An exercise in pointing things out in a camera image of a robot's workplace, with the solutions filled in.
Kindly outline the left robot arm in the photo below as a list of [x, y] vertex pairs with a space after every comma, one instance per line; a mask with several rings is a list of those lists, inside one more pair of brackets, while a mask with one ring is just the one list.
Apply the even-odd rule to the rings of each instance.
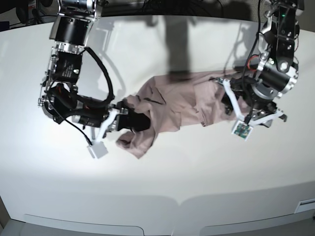
[[297, 16], [305, 9], [302, 0], [269, 0], [267, 19], [259, 25], [253, 48], [241, 72], [241, 77], [216, 78], [225, 91], [222, 103], [227, 115], [234, 114], [236, 121], [232, 134], [247, 140], [254, 127], [270, 127], [273, 120], [287, 120], [277, 107], [275, 98], [281, 98], [297, 83], [299, 62], [294, 53], [298, 46], [300, 26]]

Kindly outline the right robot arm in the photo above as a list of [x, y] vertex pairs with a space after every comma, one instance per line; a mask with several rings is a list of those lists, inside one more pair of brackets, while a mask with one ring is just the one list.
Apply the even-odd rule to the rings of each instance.
[[[87, 46], [90, 31], [101, 17], [105, 0], [60, 0], [57, 18], [50, 39], [54, 40], [45, 78], [41, 83], [38, 106], [55, 123], [71, 118], [69, 124], [91, 128], [91, 136], [84, 135], [92, 158], [101, 158], [108, 151], [103, 143], [108, 132], [129, 129], [147, 130], [151, 122], [124, 102], [113, 104], [114, 90], [108, 71], [96, 53]], [[108, 95], [104, 100], [78, 94], [77, 82], [81, 72], [83, 54], [87, 52], [103, 73]]]

